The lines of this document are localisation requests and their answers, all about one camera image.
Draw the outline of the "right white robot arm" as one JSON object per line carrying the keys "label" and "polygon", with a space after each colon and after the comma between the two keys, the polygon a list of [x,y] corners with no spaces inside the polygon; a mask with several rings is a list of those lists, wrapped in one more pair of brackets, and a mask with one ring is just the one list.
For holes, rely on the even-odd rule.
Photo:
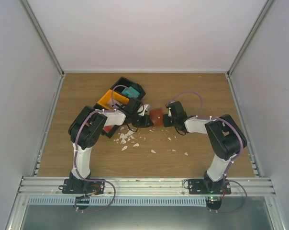
{"label": "right white robot arm", "polygon": [[214,157],[204,174],[203,188],[208,194],[216,193],[230,165],[247,146],[247,139],[233,118],[230,115],[209,119],[164,115],[163,123],[165,127],[174,127],[184,134],[200,133],[208,136]]}

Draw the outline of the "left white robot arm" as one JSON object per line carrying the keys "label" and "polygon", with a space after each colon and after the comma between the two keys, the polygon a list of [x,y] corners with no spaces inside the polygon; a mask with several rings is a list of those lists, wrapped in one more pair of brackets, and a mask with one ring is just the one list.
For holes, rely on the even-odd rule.
{"label": "left white robot arm", "polygon": [[136,128],[147,128],[154,125],[148,111],[150,105],[132,98],[127,105],[112,110],[99,110],[85,106],[68,129],[72,141],[74,156],[71,177],[76,180],[74,189],[86,193],[90,188],[90,157],[92,147],[97,143],[102,130],[106,126],[129,125]]}

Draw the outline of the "brown leather card holder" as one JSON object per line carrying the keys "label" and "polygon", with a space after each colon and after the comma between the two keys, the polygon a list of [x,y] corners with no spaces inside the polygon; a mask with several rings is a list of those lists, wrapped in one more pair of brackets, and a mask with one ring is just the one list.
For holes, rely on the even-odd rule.
{"label": "brown leather card holder", "polygon": [[163,110],[162,108],[153,109],[149,112],[150,119],[153,122],[153,127],[162,127],[163,123]]}

